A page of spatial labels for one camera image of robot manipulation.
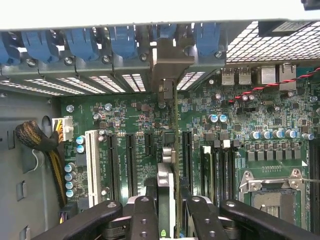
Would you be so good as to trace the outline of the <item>white power connector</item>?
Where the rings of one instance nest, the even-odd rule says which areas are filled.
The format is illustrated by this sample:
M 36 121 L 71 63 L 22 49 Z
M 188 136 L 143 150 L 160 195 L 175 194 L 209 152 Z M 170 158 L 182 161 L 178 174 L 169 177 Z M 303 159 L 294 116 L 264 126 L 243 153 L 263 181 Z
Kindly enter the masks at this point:
M 52 130 L 57 132 L 58 143 L 71 142 L 74 137 L 73 119 L 71 117 L 53 118 Z

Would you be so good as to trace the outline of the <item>open grey PC case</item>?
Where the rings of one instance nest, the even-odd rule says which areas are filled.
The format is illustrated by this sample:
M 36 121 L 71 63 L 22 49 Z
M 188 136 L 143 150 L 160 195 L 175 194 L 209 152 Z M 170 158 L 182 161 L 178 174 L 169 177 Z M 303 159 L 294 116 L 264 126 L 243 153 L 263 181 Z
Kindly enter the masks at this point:
M 220 24 L 218 51 L 200 56 L 194 26 L 212 22 Z M 215 78 L 232 85 L 240 70 L 249 74 L 240 84 L 259 92 L 295 81 L 298 68 L 320 68 L 320 0 L 0 0 L 0 32 L 9 32 L 20 52 L 19 65 L 0 64 L 0 88 L 51 98 L 58 111 L 51 118 L 50 137 L 33 121 L 20 128 L 23 140 L 46 154 L 60 192 L 58 223 L 51 228 L 89 209 L 79 211 L 77 202 L 67 197 L 65 145 L 74 134 L 72 141 L 58 143 L 52 119 L 69 118 L 62 107 L 68 97 L 154 94 L 158 103 L 168 103 L 160 102 L 152 87 L 157 41 L 151 28 L 157 24 L 177 24 L 173 46 L 194 57 L 177 85 L 178 95 Z M 137 57 L 124 59 L 112 50 L 109 28 L 131 25 Z M 97 60 L 84 61 L 71 53 L 65 32 L 76 28 L 92 28 Z M 41 30 L 50 30 L 55 38 L 59 61 L 45 64 L 28 54 L 22 32 Z M 169 166 L 158 170 L 157 188 L 170 192 L 172 177 Z M 180 199 L 179 238 L 160 237 L 156 204 L 159 240 L 198 240 L 188 230 L 181 193 Z

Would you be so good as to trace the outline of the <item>black RAM slot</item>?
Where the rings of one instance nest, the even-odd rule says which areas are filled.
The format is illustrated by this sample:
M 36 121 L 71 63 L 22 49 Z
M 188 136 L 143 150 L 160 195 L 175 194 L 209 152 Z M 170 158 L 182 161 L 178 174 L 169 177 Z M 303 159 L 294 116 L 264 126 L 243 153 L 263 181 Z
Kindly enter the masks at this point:
M 230 140 L 222 141 L 222 190 L 223 199 L 229 198 L 229 148 L 231 147 Z
M 235 158 L 236 152 L 240 146 L 239 140 L 233 140 L 231 143 L 231 148 L 229 150 L 229 198 L 233 199 L 235 197 L 235 178 L 236 178 L 236 168 L 235 168 Z
M 220 146 L 218 145 L 218 141 L 214 141 L 213 144 L 214 149 L 214 185 L 215 185 L 215 201 L 216 204 L 220 203 L 220 197 L 221 197 L 221 189 L 220 189 Z
M 320 180 L 320 139 L 309 144 L 309 177 Z M 310 230 L 320 236 L 320 182 L 310 183 Z

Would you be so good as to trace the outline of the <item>CPU socket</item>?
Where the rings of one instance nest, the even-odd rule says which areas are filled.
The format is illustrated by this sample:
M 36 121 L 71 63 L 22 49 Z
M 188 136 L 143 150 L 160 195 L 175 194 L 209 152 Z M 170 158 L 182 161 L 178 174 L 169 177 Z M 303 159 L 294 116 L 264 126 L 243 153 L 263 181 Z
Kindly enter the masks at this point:
M 300 169 L 286 176 L 257 177 L 245 170 L 238 200 L 305 230 L 309 229 L 306 184 Z

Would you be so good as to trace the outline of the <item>green motherboard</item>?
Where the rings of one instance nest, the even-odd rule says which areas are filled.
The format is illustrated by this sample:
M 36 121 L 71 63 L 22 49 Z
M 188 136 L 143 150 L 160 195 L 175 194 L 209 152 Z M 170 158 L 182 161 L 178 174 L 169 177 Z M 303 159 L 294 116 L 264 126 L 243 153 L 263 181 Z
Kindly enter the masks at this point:
M 300 67 L 297 79 L 251 91 L 240 78 L 232 85 L 225 79 L 209 79 L 195 91 L 178 94 L 179 174 L 184 178 L 182 131 L 192 134 L 192 195 L 204 196 L 216 206 L 214 141 L 220 148 L 220 201 L 223 200 L 222 142 L 239 140 L 235 158 L 233 199 L 245 170 L 256 177 L 284 177 L 297 168 L 310 177 L 310 142 L 320 140 L 320 68 Z M 62 110 L 72 118 L 74 137 L 65 144 L 66 193 L 80 212 L 88 209 L 88 180 L 85 132 L 98 131 L 100 194 L 113 199 L 107 135 L 116 134 L 119 200 L 129 200 L 126 134 L 135 133 L 137 196 L 146 194 L 145 180 L 157 179 L 157 171 L 172 161 L 175 142 L 172 109 L 158 103 L 154 94 L 93 95 L 67 97 Z M 153 133 L 154 155 L 146 156 L 145 133 Z M 310 183 L 304 181 L 307 197 L 308 231 L 311 231 Z M 157 187 L 159 235 L 170 238 L 169 188 Z

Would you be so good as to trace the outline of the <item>blue slot clip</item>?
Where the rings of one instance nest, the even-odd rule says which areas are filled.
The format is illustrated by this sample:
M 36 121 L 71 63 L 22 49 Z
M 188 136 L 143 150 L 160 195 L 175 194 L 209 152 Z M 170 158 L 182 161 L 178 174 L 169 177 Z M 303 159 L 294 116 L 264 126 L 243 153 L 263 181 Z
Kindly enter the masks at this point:
M 28 54 L 45 64 L 59 61 L 59 49 L 50 30 L 31 30 L 21 33 Z
M 9 32 L 0 32 L 0 65 L 16 66 L 21 63 L 17 41 Z
M 99 48 L 92 28 L 72 28 L 65 31 L 70 52 L 85 62 L 99 58 Z
M 216 22 L 194 25 L 193 36 L 200 56 L 212 56 L 219 50 L 220 30 L 220 24 Z
M 133 25 L 112 26 L 108 29 L 112 51 L 123 59 L 138 56 L 135 30 Z
M 157 41 L 158 39 L 174 39 L 177 30 L 176 23 L 169 24 L 154 24 L 151 27 L 152 40 Z

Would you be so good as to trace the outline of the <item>white expansion slot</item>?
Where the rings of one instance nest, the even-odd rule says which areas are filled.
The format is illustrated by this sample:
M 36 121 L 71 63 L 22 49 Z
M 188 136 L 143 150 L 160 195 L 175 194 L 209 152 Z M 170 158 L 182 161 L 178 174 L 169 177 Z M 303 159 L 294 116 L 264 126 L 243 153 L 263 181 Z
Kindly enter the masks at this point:
M 92 208 L 101 202 L 101 172 L 98 136 L 97 130 L 88 130 L 85 132 L 89 208 Z

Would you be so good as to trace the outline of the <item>short black expansion slot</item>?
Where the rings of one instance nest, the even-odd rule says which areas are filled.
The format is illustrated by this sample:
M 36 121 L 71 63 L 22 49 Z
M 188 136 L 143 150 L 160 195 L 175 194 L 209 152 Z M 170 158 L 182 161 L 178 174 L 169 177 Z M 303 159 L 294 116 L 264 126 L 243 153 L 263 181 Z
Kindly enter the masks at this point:
M 152 132 L 146 132 L 144 134 L 145 140 L 145 154 L 147 157 L 154 155 L 154 134 Z

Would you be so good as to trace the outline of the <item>grey metal power supply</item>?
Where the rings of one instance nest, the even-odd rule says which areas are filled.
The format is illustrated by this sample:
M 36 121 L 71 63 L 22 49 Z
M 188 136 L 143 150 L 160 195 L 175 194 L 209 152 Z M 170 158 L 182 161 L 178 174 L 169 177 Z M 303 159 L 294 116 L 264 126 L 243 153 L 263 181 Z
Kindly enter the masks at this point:
M 31 240 L 58 224 L 60 191 L 50 160 L 45 172 L 36 165 L 32 149 L 21 133 L 35 122 L 49 138 L 58 111 L 51 98 L 0 88 L 0 240 Z

